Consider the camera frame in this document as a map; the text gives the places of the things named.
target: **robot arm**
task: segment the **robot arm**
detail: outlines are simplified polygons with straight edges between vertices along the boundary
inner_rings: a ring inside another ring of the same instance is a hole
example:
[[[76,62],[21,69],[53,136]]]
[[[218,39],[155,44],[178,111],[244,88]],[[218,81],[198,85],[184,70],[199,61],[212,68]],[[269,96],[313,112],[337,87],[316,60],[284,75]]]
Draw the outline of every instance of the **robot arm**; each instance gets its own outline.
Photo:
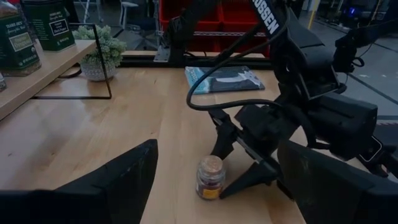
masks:
[[[198,21],[214,10],[217,4],[217,0],[194,0],[181,15],[169,21],[160,46],[170,51],[169,63],[183,61],[186,44],[193,37]]]
[[[364,66],[361,58],[355,57],[356,49],[374,43],[378,38],[398,29],[398,19],[382,24],[361,27],[350,30],[344,37],[336,40],[333,68],[336,72],[353,72],[353,61],[358,59]]]
[[[341,92],[344,85],[336,78],[333,53],[327,51],[314,33],[299,24],[292,10],[286,8],[285,2],[252,0],[251,4],[260,25],[219,55],[219,64],[191,87],[187,95],[187,105],[195,110],[208,111],[216,125],[218,137],[212,155],[224,159],[234,150],[233,143],[238,142],[255,160],[241,177],[222,191],[220,198],[256,184],[270,185],[274,180],[281,191],[294,198],[297,195],[292,195],[294,192],[289,192],[289,186],[285,185],[284,171],[271,156],[279,144],[290,139],[295,130],[302,126],[309,148],[328,149],[344,160],[352,159],[362,154],[370,145],[376,125],[377,106],[336,93],[337,90]],[[185,41],[192,37],[197,20],[204,15],[205,12],[201,13],[198,6],[189,7],[181,17],[170,21],[165,33],[167,41],[163,44],[163,48],[170,49],[169,62],[182,57]],[[261,27],[265,28],[269,39],[266,43],[229,57],[233,52],[231,49],[244,43]],[[195,105],[191,102],[195,88],[214,71],[270,43],[270,58],[281,92],[275,101],[251,99],[217,105]],[[235,116],[241,128],[223,111],[234,106],[243,106]],[[317,142],[317,139],[328,144]]]

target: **jar label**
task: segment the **jar label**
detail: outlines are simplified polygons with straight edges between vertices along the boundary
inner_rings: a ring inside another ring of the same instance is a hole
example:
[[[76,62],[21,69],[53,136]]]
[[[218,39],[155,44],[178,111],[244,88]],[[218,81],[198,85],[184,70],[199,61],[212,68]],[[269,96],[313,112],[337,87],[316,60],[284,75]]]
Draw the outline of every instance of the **jar label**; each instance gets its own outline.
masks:
[[[39,61],[39,56],[20,15],[0,19],[0,67],[23,69]]]
[[[29,2],[25,8],[43,50],[58,52],[75,44],[62,1],[40,5]]]
[[[221,191],[221,188],[214,189],[214,190],[203,189],[203,198],[216,199],[216,198],[218,198],[218,196],[220,196],[220,191]]]

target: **blue book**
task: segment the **blue book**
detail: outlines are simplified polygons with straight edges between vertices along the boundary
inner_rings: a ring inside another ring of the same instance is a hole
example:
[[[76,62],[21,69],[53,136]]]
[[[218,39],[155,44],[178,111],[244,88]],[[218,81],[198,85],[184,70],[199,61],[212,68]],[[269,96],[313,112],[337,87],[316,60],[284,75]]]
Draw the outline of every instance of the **blue book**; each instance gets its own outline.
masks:
[[[202,77],[211,68],[185,67],[185,76],[189,86]],[[216,93],[222,91],[264,90],[265,86],[247,67],[220,68],[207,77],[193,94]]]

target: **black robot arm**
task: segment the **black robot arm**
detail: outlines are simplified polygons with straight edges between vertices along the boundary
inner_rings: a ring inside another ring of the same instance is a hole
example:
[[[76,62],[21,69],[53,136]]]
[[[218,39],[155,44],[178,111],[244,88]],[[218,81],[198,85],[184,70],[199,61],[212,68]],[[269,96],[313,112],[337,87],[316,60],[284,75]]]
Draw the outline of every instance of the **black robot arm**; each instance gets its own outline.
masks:
[[[200,0],[195,0],[193,5],[188,7],[180,17],[170,21],[169,28],[165,33],[165,40],[167,41],[163,45],[165,49],[171,50],[169,59],[173,58],[173,55],[177,55],[173,51],[183,55],[185,41],[192,37],[197,21],[205,15],[205,11],[202,12],[200,8],[204,5],[197,3],[197,1]],[[258,122],[258,124],[264,126],[256,128],[250,127],[250,124],[243,124],[245,112],[251,113],[251,109],[255,109],[253,107],[241,110],[242,113],[239,116],[243,121],[241,124],[253,136],[271,134],[275,137],[287,139],[295,129],[303,126],[307,135],[308,146],[327,148],[344,159],[357,156],[364,150],[364,145],[367,144],[367,141],[361,141],[361,139],[370,138],[372,135],[376,124],[376,120],[373,118],[376,117],[377,106],[363,104],[334,93],[336,90],[340,90],[343,85],[338,82],[332,67],[333,53],[327,51],[325,45],[314,33],[300,25],[292,10],[287,7],[288,3],[252,0],[251,4],[259,18],[260,25],[256,25],[248,34],[254,35],[256,29],[263,26],[268,41],[234,57],[222,60],[217,66],[206,72],[188,92],[188,106],[195,110],[210,111],[244,105],[274,105],[267,110],[266,114],[272,114],[274,110],[278,111],[281,108],[284,108],[285,113],[276,112],[269,119],[292,122],[292,125],[287,125],[291,127],[290,130],[280,131],[287,127],[281,122],[273,123],[275,127],[271,128],[271,132],[275,130],[274,133],[267,131],[269,129],[267,126],[270,126],[271,123]],[[183,34],[182,37],[177,36],[177,33]],[[241,37],[233,46],[243,44],[245,39],[250,38],[250,35]],[[191,102],[195,88],[215,70],[270,43],[272,43],[270,58],[281,92],[278,99],[275,101],[253,99],[205,106],[195,105]],[[220,56],[225,57],[228,54],[231,54],[231,51]],[[323,139],[331,144],[325,147],[325,145],[317,144],[315,138]],[[275,144],[272,145],[274,147],[270,148],[269,151],[276,149]]]
[[[358,60],[359,64],[357,65],[363,67],[363,59],[355,56],[356,49],[372,44],[378,38],[396,30],[398,30],[398,19],[350,30],[344,37],[335,42],[336,51],[333,68],[336,72],[353,72],[354,60]]]
[[[160,46],[170,51],[169,63],[183,61],[186,44],[192,39],[198,21],[215,10],[218,3],[215,0],[194,0],[181,15],[169,21]]]

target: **succulent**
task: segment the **succulent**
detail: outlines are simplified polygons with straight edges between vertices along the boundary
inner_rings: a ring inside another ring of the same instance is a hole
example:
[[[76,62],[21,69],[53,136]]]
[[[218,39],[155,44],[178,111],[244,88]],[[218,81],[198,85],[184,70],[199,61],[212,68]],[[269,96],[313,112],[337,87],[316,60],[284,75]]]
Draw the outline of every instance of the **succulent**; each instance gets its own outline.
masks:
[[[123,58],[121,54],[126,50],[127,44],[111,36],[110,26],[104,26],[103,28],[96,26],[96,30],[105,65],[107,67],[120,65]],[[80,26],[77,30],[73,31],[73,36],[77,40],[95,40],[94,30],[87,29],[86,26]],[[81,63],[100,64],[98,49],[83,57]]]

